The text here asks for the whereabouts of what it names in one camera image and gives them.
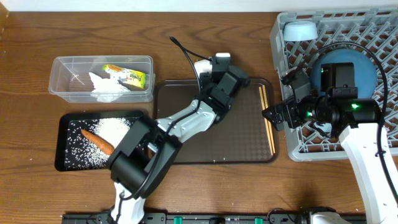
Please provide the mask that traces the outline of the dark blue plate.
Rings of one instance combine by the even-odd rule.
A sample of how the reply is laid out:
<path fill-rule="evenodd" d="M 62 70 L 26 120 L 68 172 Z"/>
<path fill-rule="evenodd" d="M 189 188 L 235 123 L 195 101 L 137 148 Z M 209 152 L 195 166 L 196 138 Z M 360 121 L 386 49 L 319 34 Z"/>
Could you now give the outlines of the dark blue plate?
<path fill-rule="evenodd" d="M 327 63 L 353 63 L 354 83 L 358 98 L 371 98 L 377 85 L 376 68 L 367 56 L 353 49 L 333 50 L 320 57 L 312 67 L 309 79 L 311 86 L 321 94 L 321 65 Z"/>

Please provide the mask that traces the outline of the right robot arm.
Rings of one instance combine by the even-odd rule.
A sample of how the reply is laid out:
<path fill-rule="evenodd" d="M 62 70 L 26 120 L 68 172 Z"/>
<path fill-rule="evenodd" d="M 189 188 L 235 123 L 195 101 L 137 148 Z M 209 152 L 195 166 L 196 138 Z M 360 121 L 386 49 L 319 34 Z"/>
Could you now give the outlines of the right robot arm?
<path fill-rule="evenodd" d="M 262 111 L 278 131 L 306 121 L 331 124 L 354 170 L 367 223 L 397 223 L 397 167 L 387 142 L 384 118 L 373 99 L 294 96 Z"/>

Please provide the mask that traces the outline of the clear plastic bin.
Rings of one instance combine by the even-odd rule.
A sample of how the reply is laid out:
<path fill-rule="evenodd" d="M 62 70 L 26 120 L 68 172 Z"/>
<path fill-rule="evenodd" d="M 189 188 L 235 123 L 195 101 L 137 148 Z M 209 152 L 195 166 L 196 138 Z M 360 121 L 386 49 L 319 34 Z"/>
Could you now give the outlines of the clear plastic bin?
<path fill-rule="evenodd" d="M 155 73 L 153 59 L 147 55 L 90 55 L 57 57 L 53 61 L 49 82 L 49 93 L 63 98 L 69 103 L 100 103 L 90 94 L 94 89 L 89 72 L 101 78 L 110 78 L 102 70 L 110 64 L 137 70 L 146 74 L 144 89 L 127 85 L 130 92 L 125 92 L 112 103 L 145 103 L 153 100 Z"/>

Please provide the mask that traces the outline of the grey dishwasher rack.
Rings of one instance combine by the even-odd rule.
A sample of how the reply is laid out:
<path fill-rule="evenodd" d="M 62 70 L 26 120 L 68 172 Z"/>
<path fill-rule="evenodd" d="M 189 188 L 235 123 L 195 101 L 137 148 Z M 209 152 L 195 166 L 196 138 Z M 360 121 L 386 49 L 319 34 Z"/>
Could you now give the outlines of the grey dishwasher rack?
<path fill-rule="evenodd" d="M 291 42 L 284 38 L 286 24 L 312 21 L 317 26 L 314 40 Z M 303 62 L 321 47 L 333 42 L 361 44 L 379 59 L 387 76 L 389 96 L 385 116 L 387 143 L 397 155 L 397 8 L 371 8 L 307 12 L 282 12 L 270 34 L 274 68 L 280 77 Z M 296 129 L 285 128 L 289 157 L 296 162 L 346 159 L 336 139 L 328 139 L 314 129 L 311 122 Z"/>

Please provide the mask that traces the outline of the white rice pile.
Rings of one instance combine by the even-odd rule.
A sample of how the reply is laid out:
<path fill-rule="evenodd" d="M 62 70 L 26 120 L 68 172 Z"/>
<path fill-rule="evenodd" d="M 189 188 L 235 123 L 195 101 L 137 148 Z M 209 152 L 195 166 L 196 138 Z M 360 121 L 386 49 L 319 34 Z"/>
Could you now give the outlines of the white rice pile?
<path fill-rule="evenodd" d="M 109 156 L 81 133 L 88 131 L 116 147 L 129 131 L 133 118 L 72 120 L 67 126 L 65 170 L 103 169 Z"/>

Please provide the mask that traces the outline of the light blue cup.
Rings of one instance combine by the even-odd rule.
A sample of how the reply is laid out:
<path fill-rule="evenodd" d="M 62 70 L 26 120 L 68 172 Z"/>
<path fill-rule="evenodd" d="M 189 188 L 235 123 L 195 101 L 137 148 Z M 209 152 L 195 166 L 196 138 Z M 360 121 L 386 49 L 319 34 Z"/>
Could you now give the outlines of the light blue cup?
<path fill-rule="evenodd" d="M 318 132 L 323 131 L 324 133 L 330 133 L 332 129 L 330 123 L 319 123 L 319 122 L 314 122 L 313 128 Z"/>

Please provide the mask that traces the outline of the white cup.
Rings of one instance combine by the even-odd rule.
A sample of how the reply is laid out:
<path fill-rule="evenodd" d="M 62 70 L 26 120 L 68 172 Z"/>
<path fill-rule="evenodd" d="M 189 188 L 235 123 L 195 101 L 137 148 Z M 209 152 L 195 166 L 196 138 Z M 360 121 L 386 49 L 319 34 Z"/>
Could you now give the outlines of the white cup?
<path fill-rule="evenodd" d="M 212 72 L 212 64 L 209 60 L 199 60 L 194 63 L 194 67 L 198 76 L 200 76 L 202 73 Z"/>

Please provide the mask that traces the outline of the light blue bowl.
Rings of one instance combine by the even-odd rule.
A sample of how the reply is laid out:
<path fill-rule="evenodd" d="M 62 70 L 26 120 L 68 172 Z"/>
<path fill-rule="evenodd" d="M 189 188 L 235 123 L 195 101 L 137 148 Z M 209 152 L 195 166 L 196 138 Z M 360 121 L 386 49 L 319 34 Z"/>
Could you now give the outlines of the light blue bowl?
<path fill-rule="evenodd" d="M 286 24 L 283 35 L 285 41 L 300 42 L 316 39 L 318 37 L 318 31 L 314 22 L 298 21 Z"/>

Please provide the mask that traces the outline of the black plastic tray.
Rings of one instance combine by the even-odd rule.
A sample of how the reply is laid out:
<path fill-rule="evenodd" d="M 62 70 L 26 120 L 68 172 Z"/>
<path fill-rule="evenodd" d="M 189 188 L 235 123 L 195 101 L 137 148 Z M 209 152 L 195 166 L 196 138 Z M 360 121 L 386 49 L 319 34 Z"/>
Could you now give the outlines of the black plastic tray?
<path fill-rule="evenodd" d="M 103 169 L 109 156 L 84 137 L 81 130 L 109 139 L 112 132 L 105 131 L 105 127 L 113 124 L 116 133 L 125 135 L 133 122 L 143 114 L 135 110 L 63 115 L 59 122 L 55 168 L 60 172 Z"/>

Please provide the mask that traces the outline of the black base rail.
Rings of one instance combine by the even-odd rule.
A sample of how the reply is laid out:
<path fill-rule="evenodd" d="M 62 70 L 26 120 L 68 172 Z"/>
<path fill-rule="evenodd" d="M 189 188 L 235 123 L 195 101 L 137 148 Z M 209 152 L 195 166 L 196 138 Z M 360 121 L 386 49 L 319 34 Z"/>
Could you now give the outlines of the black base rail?
<path fill-rule="evenodd" d="M 108 213 L 93 215 L 62 215 L 61 224 L 106 224 L 114 223 Z M 255 224 L 255 223 L 293 223 L 286 214 L 255 215 L 170 215 L 165 213 L 146 213 L 140 224 Z"/>

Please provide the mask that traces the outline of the yellow-green snack wrapper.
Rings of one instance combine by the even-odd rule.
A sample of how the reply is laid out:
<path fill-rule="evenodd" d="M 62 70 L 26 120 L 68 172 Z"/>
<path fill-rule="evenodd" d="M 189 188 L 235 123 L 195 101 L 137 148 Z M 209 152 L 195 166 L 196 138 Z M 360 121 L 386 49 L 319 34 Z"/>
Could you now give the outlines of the yellow-green snack wrapper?
<path fill-rule="evenodd" d="M 109 74 L 110 78 L 121 81 L 124 84 L 144 89 L 146 74 L 137 70 L 119 67 L 116 65 L 103 65 L 102 70 Z"/>

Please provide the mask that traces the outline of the wooden chopstick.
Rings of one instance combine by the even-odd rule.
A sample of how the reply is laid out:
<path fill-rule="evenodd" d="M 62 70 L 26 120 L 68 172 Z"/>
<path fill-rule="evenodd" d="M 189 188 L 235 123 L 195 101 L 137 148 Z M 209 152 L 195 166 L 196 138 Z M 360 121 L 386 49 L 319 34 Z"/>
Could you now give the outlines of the wooden chopstick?
<path fill-rule="evenodd" d="M 265 98 L 265 108 L 267 109 L 268 107 L 269 107 L 269 100 L 268 100 L 268 97 L 267 97 L 267 92 L 266 92 L 266 88 L 265 88 L 265 85 L 263 85 L 262 86 L 262 91 L 263 91 L 263 94 L 264 94 L 264 98 Z M 271 154 L 272 155 L 275 155 L 275 143 L 274 143 L 274 135 L 273 135 L 273 130 L 272 130 L 272 125 L 271 125 L 271 122 L 270 121 L 268 121 L 267 120 L 267 123 L 268 123 L 268 131 L 269 131 L 269 134 L 270 134 L 270 138 L 271 138 L 271 140 L 270 140 L 270 144 L 271 144 Z"/>
<path fill-rule="evenodd" d="M 266 89 L 265 89 L 264 85 L 259 87 L 259 94 L 261 97 L 262 110 L 265 110 L 268 104 L 267 104 Z M 264 122 L 266 125 L 266 133 L 267 133 L 267 138 L 268 138 L 268 142 L 269 142 L 270 153 L 273 156 L 275 154 L 275 149 L 274 149 L 274 140 L 273 140 L 273 135 L 272 135 L 271 124 L 266 118 L 264 119 Z"/>

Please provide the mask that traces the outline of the white napkin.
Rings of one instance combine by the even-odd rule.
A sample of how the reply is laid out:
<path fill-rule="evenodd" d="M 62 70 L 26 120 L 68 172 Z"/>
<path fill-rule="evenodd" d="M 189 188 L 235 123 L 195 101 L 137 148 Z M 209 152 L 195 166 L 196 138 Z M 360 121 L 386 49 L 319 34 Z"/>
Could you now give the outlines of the white napkin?
<path fill-rule="evenodd" d="M 125 92 L 130 92 L 127 87 L 120 84 L 116 79 L 101 78 L 92 72 L 88 74 L 94 86 L 90 95 L 96 98 L 97 102 L 111 103 L 119 99 Z"/>

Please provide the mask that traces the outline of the orange carrot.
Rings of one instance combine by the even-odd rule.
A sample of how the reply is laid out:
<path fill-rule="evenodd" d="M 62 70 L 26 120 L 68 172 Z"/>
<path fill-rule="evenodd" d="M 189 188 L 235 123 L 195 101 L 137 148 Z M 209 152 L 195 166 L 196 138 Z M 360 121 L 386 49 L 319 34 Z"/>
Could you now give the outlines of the orange carrot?
<path fill-rule="evenodd" d="M 110 143 L 108 143 L 104 139 L 102 139 L 101 137 L 99 137 L 85 129 L 82 129 L 81 133 L 85 138 L 87 138 L 87 140 L 89 140 L 91 143 L 93 143 L 96 147 L 98 147 L 100 149 L 100 151 L 102 151 L 106 155 L 111 155 L 114 152 L 114 147 Z"/>

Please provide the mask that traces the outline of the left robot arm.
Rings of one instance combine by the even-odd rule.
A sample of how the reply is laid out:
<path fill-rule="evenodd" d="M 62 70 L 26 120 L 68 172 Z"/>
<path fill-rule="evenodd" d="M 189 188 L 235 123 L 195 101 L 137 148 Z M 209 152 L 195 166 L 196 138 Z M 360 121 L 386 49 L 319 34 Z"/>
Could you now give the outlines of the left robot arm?
<path fill-rule="evenodd" d="M 141 116 L 107 160 L 116 189 L 109 223 L 139 223 L 146 198 L 164 179 L 183 143 L 222 121 L 239 89 L 250 82 L 230 57 L 216 55 L 192 66 L 199 87 L 192 102 L 166 118 Z"/>

